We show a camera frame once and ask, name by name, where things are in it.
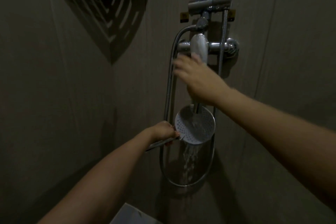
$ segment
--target wall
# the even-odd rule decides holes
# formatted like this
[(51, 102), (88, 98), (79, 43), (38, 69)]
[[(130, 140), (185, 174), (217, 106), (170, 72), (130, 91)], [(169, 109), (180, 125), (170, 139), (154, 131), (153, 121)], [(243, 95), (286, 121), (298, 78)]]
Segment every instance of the wall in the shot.
[[(179, 13), (188, 1), (2, 0), (4, 223), (36, 222), (101, 157), (162, 120), (169, 52), (185, 26)], [(225, 63), (223, 77), (244, 94), (335, 129), (335, 4), (314, 2), (234, 0), (229, 35), (241, 51)], [(328, 21), (320, 19), (321, 8)], [(219, 39), (216, 31), (209, 35)], [(190, 103), (180, 82), (175, 99), (175, 112)], [(204, 184), (189, 191), (169, 186), (153, 150), (137, 166), (127, 201), (163, 223), (335, 221), (243, 129), (223, 114), (217, 124), (215, 160)], [(171, 147), (167, 160), (173, 177), (180, 148)]]

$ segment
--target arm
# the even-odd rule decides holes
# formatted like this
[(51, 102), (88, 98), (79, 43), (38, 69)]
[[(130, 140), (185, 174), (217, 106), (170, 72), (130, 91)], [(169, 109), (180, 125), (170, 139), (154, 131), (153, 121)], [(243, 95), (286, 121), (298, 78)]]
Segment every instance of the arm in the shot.
[(94, 166), (39, 224), (110, 221), (134, 166), (148, 146), (179, 134), (166, 121), (146, 128)]
[(336, 202), (336, 133), (257, 102), (229, 88), (197, 56), (180, 56), (174, 73), (193, 98), (216, 106), (255, 137), (326, 204)]

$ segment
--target shower faucet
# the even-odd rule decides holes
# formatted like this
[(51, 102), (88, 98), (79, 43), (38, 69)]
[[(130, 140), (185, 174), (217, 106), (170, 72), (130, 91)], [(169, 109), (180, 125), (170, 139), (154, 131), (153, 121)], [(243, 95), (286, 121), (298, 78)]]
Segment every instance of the shower faucet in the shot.
[[(166, 93), (166, 103), (164, 111), (164, 120), (168, 121), (171, 90), (172, 90), (172, 79), (173, 79), (173, 60), (176, 58), (177, 53), (188, 54), (190, 52), (198, 52), (201, 59), (206, 63), (208, 54), (217, 55), (217, 74), (221, 76), (223, 60), (225, 58), (232, 58), (236, 56), (239, 51), (239, 43), (232, 38), (226, 37), (226, 31), (228, 27), (228, 13), (231, 8), (232, 0), (192, 0), (188, 3), (188, 12), (190, 15), (200, 15), (195, 25), (190, 25), (181, 29), (176, 35), (172, 50), (170, 53), (170, 63), (168, 70), (168, 82), (167, 82), (167, 93)], [(211, 20), (211, 14), (222, 12), (222, 30), (219, 42), (209, 42), (207, 39), (207, 31), (209, 27), (209, 21)], [(196, 35), (191, 39), (191, 41), (180, 40), (182, 35), (187, 32), (196, 32)], [(194, 105), (194, 112), (198, 113), (199, 105)], [(213, 109), (213, 117), (216, 119), (217, 109)], [(210, 171), (212, 161), (215, 153), (215, 135), (213, 134), (211, 138), (210, 145), (210, 158), (209, 165), (206, 172), (201, 178), (190, 184), (178, 184), (172, 181), (166, 174), (164, 167), (163, 155), (164, 155), (164, 145), (172, 141), (173, 138), (156, 142), (149, 146), (147, 151), (160, 147), (160, 169), (163, 176), (171, 183), (178, 187), (189, 187), (199, 183), (204, 180)]]

